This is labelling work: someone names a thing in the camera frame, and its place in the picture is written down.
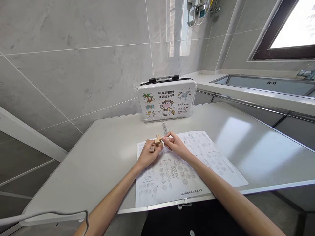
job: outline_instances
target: wooden block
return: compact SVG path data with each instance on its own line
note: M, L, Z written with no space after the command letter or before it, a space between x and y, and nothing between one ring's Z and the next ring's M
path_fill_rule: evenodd
M159 134L157 134L157 138L154 140L154 144L158 146L161 143L162 143L162 138Z

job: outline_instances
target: stainless steel sink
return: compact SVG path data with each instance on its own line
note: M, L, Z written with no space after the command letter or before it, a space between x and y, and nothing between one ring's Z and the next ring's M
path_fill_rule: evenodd
M229 74L210 83L315 98L315 83L309 81Z

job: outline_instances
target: paper sheet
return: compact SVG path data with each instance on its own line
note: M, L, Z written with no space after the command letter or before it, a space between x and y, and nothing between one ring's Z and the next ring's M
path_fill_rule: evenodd
M177 134L188 150L233 187L248 182L217 149L205 131ZM139 158L145 142L138 143ZM170 202L211 193L194 169L164 146L157 159L136 180L136 207Z

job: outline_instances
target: plastic wrap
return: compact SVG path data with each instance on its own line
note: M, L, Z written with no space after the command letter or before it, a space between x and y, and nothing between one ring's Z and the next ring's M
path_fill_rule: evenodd
M197 84L186 77L172 76L133 83L144 122L180 119L192 115Z

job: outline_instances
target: person's right hand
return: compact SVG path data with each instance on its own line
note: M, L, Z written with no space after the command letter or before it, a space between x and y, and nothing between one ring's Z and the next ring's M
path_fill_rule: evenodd
M183 160L186 160L191 153L183 144L181 139L172 131L169 131L167 135L162 137L162 141L164 142L165 146L179 155Z

